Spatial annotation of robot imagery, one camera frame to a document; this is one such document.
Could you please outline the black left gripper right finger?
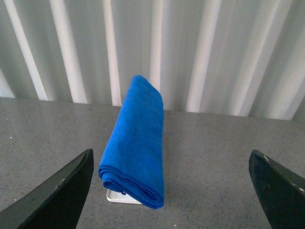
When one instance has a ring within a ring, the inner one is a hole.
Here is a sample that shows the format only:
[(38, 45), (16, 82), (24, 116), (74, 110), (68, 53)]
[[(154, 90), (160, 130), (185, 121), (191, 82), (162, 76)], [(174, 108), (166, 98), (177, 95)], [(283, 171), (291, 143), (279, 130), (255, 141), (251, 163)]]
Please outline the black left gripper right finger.
[(273, 229), (305, 227), (305, 179), (258, 150), (249, 158), (249, 174)]

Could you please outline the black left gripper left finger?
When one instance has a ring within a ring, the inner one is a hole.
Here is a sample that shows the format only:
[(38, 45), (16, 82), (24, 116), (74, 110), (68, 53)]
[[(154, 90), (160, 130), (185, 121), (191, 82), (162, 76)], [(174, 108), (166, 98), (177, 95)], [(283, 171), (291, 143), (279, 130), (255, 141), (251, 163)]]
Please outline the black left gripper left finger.
[(0, 213), (2, 229), (74, 229), (94, 170), (87, 149), (29, 194)]

